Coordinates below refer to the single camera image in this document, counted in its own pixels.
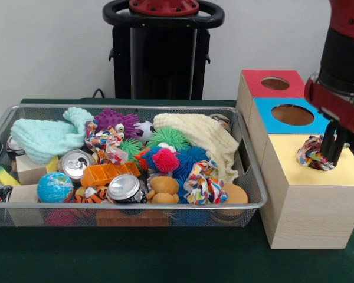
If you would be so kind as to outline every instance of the green spiky ball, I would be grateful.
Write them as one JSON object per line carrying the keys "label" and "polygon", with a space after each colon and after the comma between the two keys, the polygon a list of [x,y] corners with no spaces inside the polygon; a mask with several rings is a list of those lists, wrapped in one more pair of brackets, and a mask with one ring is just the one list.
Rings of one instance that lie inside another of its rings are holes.
{"label": "green spiky ball", "polygon": [[161,143],[167,143],[174,146],[177,151],[186,149],[190,146],[187,138],[176,129],[172,127],[162,127],[157,129],[149,139],[147,146],[158,146]]}
{"label": "green spiky ball", "polygon": [[129,161],[133,161],[137,163],[135,156],[140,153],[142,146],[143,144],[141,141],[138,141],[136,139],[127,139],[127,140],[123,140],[120,143],[119,148],[122,149],[124,152],[128,153]]}

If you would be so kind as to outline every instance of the light blue towel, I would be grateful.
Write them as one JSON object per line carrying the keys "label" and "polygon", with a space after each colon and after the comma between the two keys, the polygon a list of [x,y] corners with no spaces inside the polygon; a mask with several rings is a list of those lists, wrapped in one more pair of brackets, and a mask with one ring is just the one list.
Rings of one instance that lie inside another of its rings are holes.
{"label": "light blue towel", "polygon": [[11,135],[31,160],[47,164],[56,155],[81,148],[84,145],[85,123],[94,119],[87,110],[76,107],[68,108],[63,117],[71,124],[19,119],[13,124]]}

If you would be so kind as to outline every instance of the pull tab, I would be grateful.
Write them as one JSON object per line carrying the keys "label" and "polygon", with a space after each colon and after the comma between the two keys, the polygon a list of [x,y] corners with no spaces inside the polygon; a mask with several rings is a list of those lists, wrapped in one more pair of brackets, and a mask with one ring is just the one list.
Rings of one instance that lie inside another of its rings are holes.
{"label": "pull tab", "polygon": [[82,166],[82,162],[78,161],[78,160],[69,160],[67,162],[67,167],[71,168],[71,169],[79,169]]}

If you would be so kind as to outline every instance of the black handle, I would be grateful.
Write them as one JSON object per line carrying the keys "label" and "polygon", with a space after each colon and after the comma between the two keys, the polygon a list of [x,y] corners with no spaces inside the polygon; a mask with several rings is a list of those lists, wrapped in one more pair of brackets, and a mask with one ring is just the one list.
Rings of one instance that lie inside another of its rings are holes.
{"label": "black handle", "polygon": [[153,17],[141,14],[119,14],[121,10],[129,9],[129,0],[114,0],[106,4],[102,14],[104,20],[115,27],[131,28],[216,28],[224,22],[224,11],[218,5],[208,1],[199,2],[199,10],[209,16],[198,14],[184,17]]}

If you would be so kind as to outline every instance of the blue globe stress ball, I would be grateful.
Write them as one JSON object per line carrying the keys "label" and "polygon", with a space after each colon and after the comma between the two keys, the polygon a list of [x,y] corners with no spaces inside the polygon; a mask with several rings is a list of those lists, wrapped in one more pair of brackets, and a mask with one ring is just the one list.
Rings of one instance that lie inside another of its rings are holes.
{"label": "blue globe stress ball", "polygon": [[41,202],[65,202],[73,194],[73,184],[66,174],[52,172],[38,182],[37,193]]}

